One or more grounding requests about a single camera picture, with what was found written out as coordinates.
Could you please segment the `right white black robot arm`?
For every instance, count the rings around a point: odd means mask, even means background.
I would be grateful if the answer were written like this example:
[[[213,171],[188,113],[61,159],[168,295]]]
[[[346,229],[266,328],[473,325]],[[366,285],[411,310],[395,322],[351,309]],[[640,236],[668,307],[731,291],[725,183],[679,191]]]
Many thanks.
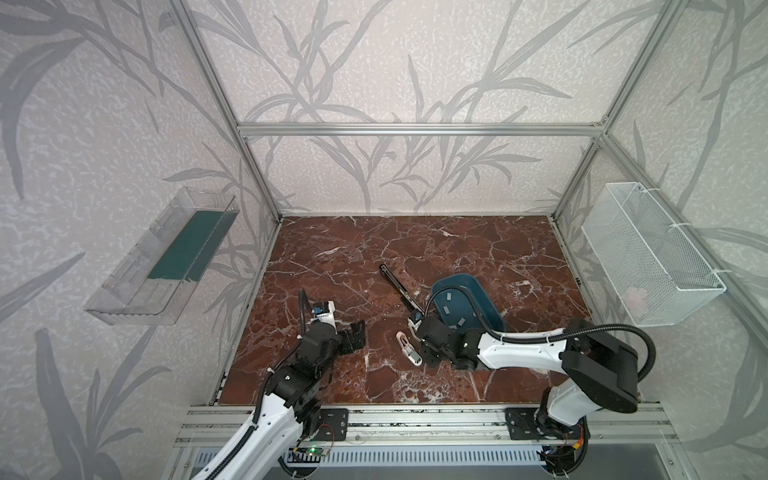
[[[623,414],[637,411],[638,383],[652,371],[657,356],[646,331],[621,323],[594,325],[573,319],[565,328],[504,333],[491,328],[468,288],[440,291],[463,296],[479,326],[464,331],[450,327],[434,309],[437,295],[433,293],[424,307],[413,306],[408,318],[422,359],[431,366],[446,361],[457,370],[527,368],[566,376],[542,395],[535,422],[543,435],[562,435],[601,409]]]

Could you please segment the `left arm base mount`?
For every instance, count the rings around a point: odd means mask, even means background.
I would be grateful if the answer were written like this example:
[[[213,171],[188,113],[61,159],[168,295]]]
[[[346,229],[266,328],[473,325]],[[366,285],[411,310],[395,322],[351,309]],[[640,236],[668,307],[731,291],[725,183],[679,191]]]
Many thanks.
[[[303,439],[312,441],[344,441],[349,425],[347,408],[319,408],[312,411],[303,423]]]

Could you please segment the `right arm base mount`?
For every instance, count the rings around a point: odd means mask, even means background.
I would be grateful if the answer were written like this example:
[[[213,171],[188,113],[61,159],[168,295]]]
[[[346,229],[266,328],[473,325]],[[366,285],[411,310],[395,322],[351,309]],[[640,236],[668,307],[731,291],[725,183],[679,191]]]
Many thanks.
[[[568,426],[548,418],[540,418],[538,407],[508,407],[504,420],[511,440],[563,441],[566,444],[589,440],[585,417]]]

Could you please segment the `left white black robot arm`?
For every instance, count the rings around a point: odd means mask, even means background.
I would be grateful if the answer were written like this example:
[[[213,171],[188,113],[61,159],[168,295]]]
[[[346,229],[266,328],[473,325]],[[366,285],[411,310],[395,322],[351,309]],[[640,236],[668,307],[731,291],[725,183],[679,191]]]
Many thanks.
[[[334,362],[366,345],[363,320],[337,325],[332,301],[312,303],[298,294],[296,345],[268,373],[247,421],[196,475],[198,479],[262,479],[291,446],[320,428],[322,380]]]

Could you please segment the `beige stapler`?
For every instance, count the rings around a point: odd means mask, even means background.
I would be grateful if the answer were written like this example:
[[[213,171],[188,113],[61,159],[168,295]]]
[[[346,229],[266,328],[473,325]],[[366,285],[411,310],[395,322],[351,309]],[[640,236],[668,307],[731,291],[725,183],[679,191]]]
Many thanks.
[[[417,335],[417,330],[418,330],[418,327],[419,327],[420,323],[419,322],[414,322],[412,320],[408,320],[407,323],[408,323],[408,327],[409,327],[411,333],[413,335]]]

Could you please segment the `black stapler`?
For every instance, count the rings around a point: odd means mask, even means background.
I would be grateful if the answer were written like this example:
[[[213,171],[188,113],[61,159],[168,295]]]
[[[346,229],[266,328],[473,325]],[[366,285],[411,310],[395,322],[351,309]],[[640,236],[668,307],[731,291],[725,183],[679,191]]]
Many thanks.
[[[418,312],[421,316],[423,316],[424,309],[416,302],[416,300],[405,289],[404,285],[396,278],[396,276],[385,263],[379,265],[379,271],[384,279],[395,289],[405,308],[409,312]]]

